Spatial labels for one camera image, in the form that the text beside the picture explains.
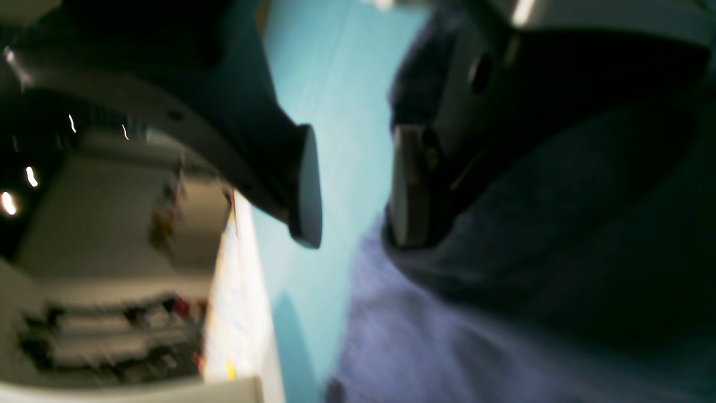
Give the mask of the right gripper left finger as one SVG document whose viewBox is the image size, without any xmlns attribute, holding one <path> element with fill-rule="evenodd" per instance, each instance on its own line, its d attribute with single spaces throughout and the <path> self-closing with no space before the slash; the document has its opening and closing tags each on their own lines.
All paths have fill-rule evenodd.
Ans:
<svg viewBox="0 0 716 403">
<path fill-rule="evenodd" d="M 275 92 L 256 1 L 61 1 L 3 46 L 21 85 L 138 118 L 212 164 L 308 249 L 322 242 L 314 128 Z"/>
</svg>

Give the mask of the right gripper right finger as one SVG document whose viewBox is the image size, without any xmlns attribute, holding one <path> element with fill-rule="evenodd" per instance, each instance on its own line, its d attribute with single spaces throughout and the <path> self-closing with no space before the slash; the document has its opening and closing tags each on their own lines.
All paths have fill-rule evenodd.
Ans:
<svg viewBox="0 0 716 403">
<path fill-rule="evenodd" d="M 502 171 L 605 110 L 698 80 L 714 11 L 699 1 L 462 1 L 432 122 L 394 131 L 390 235 L 429 247 Z"/>
</svg>

